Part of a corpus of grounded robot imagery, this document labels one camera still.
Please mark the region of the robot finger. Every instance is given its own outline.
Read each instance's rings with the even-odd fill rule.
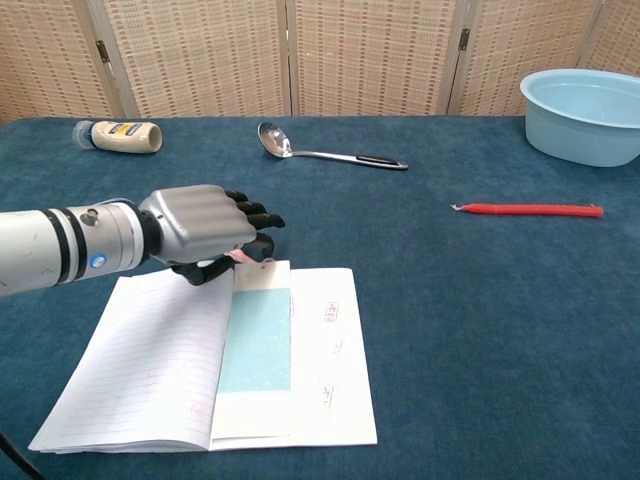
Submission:
[[[247,196],[242,192],[236,192],[235,190],[225,190],[224,193],[227,195],[227,197],[233,199],[236,203],[247,201]]]
[[[285,223],[280,215],[271,213],[258,213],[255,215],[247,215],[249,223],[253,225],[256,230],[261,230],[268,227],[282,228]]]
[[[273,239],[266,233],[259,232],[253,242],[242,247],[242,251],[252,260],[262,262],[273,256],[274,248]]]
[[[240,209],[240,211],[244,212],[247,215],[267,213],[267,209],[264,208],[264,205],[258,202],[238,202],[236,206]]]

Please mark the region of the black cable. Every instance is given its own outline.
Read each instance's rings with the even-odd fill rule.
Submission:
[[[9,441],[4,433],[0,431],[0,448],[7,454],[13,463],[15,463],[20,469],[29,475],[34,480],[45,480],[42,475],[33,464],[22,455],[16,447]]]

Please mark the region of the metal ladle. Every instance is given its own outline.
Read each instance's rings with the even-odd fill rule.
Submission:
[[[273,156],[279,158],[289,157],[318,157],[329,160],[338,160],[341,162],[356,163],[367,167],[388,168],[392,170],[406,170],[409,165],[397,162],[385,157],[376,157],[373,155],[339,155],[336,153],[322,153],[309,151],[294,151],[289,142],[289,138],[284,131],[269,122],[262,122],[258,125],[258,138],[262,146]]]

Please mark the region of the robotic arm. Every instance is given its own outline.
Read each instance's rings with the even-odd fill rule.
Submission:
[[[156,190],[139,207],[113,200],[0,213],[0,297],[130,270],[150,257],[199,285],[233,265],[227,256],[208,267],[201,260],[238,248],[270,256],[273,242],[256,232],[266,227],[284,221],[215,185]]]

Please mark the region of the open notebook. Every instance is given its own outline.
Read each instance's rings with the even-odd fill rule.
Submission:
[[[272,262],[200,287],[171,271],[120,278],[29,449],[376,442],[351,271]]]

